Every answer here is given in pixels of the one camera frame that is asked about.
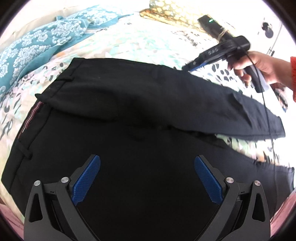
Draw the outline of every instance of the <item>pink fabric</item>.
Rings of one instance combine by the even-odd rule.
[[[270,228],[271,228],[271,236],[276,234],[279,228],[282,226],[289,213],[296,205],[296,189],[290,194],[290,196],[286,199],[286,201],[282,204],[280,209],[274,215],[274,218],[271,220]]]
[[[10,223],[11,227],[14,231],[24,239],[24,225],[22,222],[12,213],[12,211],[5,205],[0,204],[0,212],[6,218],[6,220]]]

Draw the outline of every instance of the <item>red knit sleeve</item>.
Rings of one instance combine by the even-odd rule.
[[[291,57],[293,77],[293,100],[296,102],[296,57]]]

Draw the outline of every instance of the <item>blue gripper pad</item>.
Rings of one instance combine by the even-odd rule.
[[[212,202],[221,204],[223,201],[222,187],[200,157],[194,160],[194,169],[202,181]]]
[[[72,190],[72,202],[76,206],[85,198],[89,188],[91,187],[94,179],[96,178],[101,167],[101,160],[99,156],[94,156],[88,166],[85,168]]]

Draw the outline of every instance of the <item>bed sheet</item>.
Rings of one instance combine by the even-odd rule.
[[[13,141],[36,101],[34,95],[42,93],[69,66],[73,58],[121,58],[181,69],[185,63],[195,59],[200,52],[217,43],[207,34],[144,19],[139,15],[122,18],[113,26],[89,32],[94,35],[53,56],[49,63],[20,79],[16,86],[4,96],[0,103],[1,174]],[[256,93],[252,88],[246,88],[232,71],[227,70],[225,61],[205,66],[192,74],[241,91],[263,102],[261,94]],[[267,91],[264,96],[267,107],[274,114],[282,117],[284,112],[274,92]],[[247,142],[223,135],[217,135],[217,137],[223,139],[234,150],[254,160],[289,166],[289,161],[281,158],[280,148],[277,148],[281,147],[285,138],[274,140],[274,156],[271,140]],[[2,183],[0,183],[0,197],[23,221],[22,214]]]

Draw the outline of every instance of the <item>hand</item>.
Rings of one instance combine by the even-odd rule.
[[[255,66],[262,72],[267,84],[280,83],[292,89],[292,67],[289,62],[256,51],[250,51],[248,54]],[[243,56],[234,63],[228,63],[228,69],[233,68],[234,73],[249,85],[252,78],[244,74],[243,69],[250,65],[252,65],[250,59]]]

